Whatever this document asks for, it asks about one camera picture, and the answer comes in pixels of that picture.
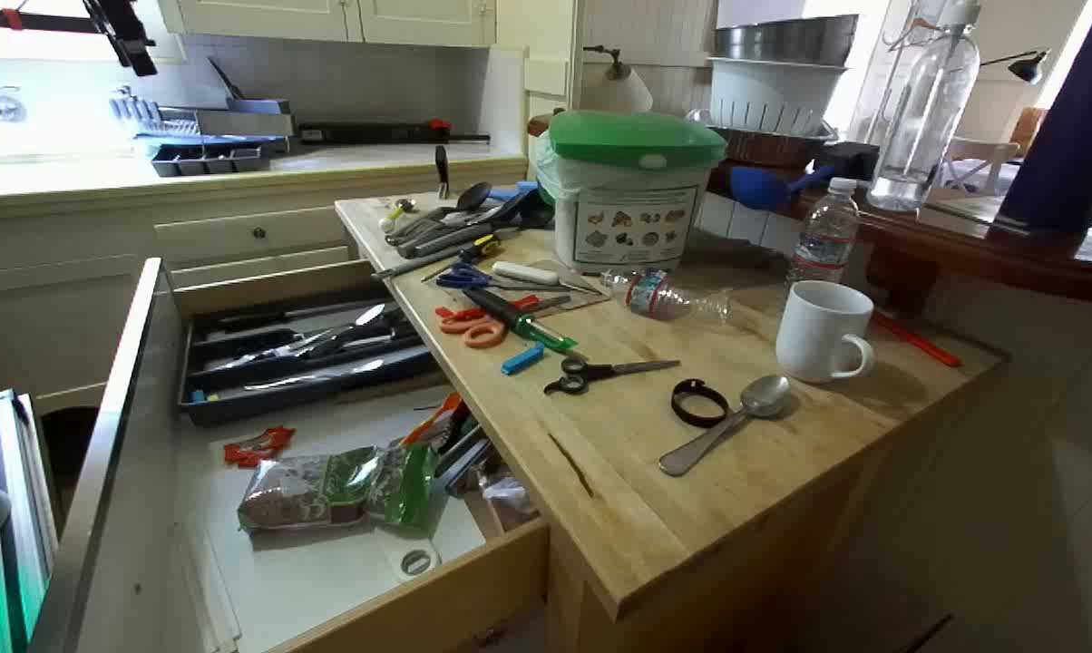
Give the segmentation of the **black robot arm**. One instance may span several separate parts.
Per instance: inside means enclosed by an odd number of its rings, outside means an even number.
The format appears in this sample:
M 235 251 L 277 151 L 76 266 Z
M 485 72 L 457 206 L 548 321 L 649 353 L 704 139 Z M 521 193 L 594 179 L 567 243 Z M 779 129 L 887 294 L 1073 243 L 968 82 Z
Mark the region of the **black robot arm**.
M 146 31 L 142 19 L 134 13 L 134 0 L 82 0 L 87 19 L 108 38 L 113 55 L 134 76 L 152 76 L 152 48 L 155 38 Z

